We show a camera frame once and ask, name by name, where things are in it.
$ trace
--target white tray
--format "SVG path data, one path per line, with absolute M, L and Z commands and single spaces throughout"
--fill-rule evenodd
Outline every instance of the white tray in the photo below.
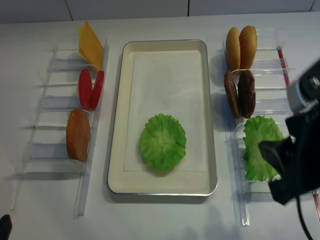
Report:
M 147 169 L 139 138 L 172 115 L 186 155 L 171 172 Z M 217 186 L 207 47 L 200 40 L 129 42 L 123 49 L 108 186 L 116 194 L 208 196 Z

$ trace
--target red tomato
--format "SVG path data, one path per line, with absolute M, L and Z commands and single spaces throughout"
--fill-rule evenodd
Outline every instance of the red tomato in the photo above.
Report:
M 91 95 L 90 107 L 93 110 L 95 110 L 98 105 L 100 94 L 104 86 L 104 80 L 105 80 L 105 72 L 99 71 L 96 75 L 95 83 L 94 83 L 93 91 Z
M 92 81 L 88 69 L 82 69 L 78 82 L 79 99 L 84 110 L 90 109 L 92 95 Z

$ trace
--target white table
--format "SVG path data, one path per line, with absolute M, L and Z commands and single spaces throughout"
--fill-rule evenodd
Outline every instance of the white table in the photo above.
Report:
M 283 207 L 275 202 L 251 202 L 250 226 L 240 227 L 235 217 L 231 178 L 227 161 L 221 107 L 213 102 L 214 139 L 218 186 L 204 203 L 114 202 L 106 185 L 106 146 L 110 143 L 110 113 L 116 99 L 121 54 L 130 41 L 201 39 L 208 49 L 210 87 L 221 90 L 222 59 L 219 53 L 228 30 L 254 25 L 258 29 L 286 29 L 284 56 L 295 75 L 320 56 L 320 13 L 216 15 L 181 18 L 153 18 L 90 21 L 101 41 L 110 46 L 106 82 L 85 216 L 74 219 L 78 179 L 23 181 L 15 211 L 9 211 L 17 188 L 12 160 L 21 158 L 30 131 L 22 128 L 32 115 L 41 89 L 39 73 L 48 65 L 52 45 L 76 49 L 81 21 L 0 25 L 0 215 L 10 213 L 11 240 L 227 240 L 306 239 L 294 202 Z M 312 200 L 302 211 L 314 237 L 320 239 L 320 225 Z

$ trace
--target lettuce leaf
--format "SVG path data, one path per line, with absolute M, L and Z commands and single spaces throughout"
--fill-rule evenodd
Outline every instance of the lettuce leaf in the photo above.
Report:
M 186 155 L 186 132 L 171 115 L 160 113 L 148 120 L 139 146 L 148 167 L 171 170 Z
M 272 118 L 255 116 L 244 125 L 245 143 L 244 161 L 247 180 L 272 180 L 277 171 L 261 156 L 258 144 L 261 141 L 279 141 L 284 138 L 281 130 Z

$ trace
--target yellow cheese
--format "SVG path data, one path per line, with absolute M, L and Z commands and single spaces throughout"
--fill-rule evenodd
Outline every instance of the yellow cheese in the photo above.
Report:
M 93 70 L 98 72 L 102 69 L 104 48 L 87 21 L 84 22 L 83 27 L 78 28 L 78 38 L 79 55 L 94 65 Z

